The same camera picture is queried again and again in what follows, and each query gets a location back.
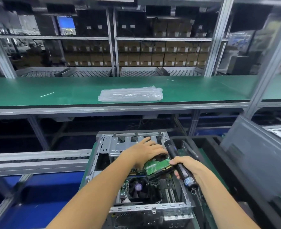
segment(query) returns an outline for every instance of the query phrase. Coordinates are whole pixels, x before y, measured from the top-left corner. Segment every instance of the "clear plastic packaging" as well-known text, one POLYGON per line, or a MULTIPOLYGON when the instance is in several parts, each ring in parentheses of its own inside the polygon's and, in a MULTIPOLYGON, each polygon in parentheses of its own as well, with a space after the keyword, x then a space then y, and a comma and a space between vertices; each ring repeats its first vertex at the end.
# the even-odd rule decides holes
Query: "clear plastic packaging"
POLYGON ((145 88, 119 88, 102 90, 98 101, 101 102, 142 102, 163 99, 163 89, 152 87, 145 88))

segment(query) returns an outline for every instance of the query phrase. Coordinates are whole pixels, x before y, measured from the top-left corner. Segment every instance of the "forearm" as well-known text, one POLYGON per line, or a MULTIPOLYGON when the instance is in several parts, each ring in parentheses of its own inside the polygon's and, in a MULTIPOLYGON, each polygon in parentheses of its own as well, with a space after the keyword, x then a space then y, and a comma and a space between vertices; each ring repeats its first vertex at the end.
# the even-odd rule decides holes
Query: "forearm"
POLYGON ((219 179, 204 165, 194 173, 219 229, 258 229, 219 179))
POLYGON ((100 229, 133 165, 129 156, 120 155, 66 204, 47 229, 100 229))

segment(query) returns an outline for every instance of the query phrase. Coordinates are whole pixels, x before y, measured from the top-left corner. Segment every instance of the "green workbench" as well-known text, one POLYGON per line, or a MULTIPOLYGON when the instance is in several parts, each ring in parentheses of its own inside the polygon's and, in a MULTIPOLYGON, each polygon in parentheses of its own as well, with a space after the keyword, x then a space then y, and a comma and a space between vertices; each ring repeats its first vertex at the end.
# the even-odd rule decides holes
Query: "green workbench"
MULTIPOLYGON (((0 107, 118 105, 99 102, 101 90, 153 85, 163 89, 163 99, 151 104, 248 102, 256 79, 256 76, 0 78, 0 107)), ((281 76, 274 78, 264 99, 281 99, 281 76)))

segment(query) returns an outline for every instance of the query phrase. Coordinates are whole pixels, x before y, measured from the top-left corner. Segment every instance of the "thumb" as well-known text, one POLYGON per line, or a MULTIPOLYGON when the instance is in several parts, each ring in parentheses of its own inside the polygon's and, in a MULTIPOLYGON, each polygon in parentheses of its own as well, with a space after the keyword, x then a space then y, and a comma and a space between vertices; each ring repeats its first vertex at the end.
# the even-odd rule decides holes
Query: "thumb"
POLYGON ((175 157, 169 162, 171 165, 176 165, 178 163, 184 163, 184 157, 175 157))

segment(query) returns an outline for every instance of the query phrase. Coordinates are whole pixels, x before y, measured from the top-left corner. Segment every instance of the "electric screwdriver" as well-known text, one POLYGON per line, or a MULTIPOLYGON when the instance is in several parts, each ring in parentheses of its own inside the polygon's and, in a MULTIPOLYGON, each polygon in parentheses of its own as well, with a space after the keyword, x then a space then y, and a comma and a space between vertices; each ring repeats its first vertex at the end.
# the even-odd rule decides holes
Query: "electric screwdriver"
MULTIPOLYGON (((179 155, 177 148, 174 146, 174 144, 170 140, 165 141, 164 145, 165 145, 171 159, 173 159, 174 157, 179 155)), ((181 180, 184 181, 185 186, 190 191, 192 188, 198 187, 198 184, 197 184, 193 174, 182 163, 178 163, 178 164, 174 165, 174 168, 177 170, 181 180)))

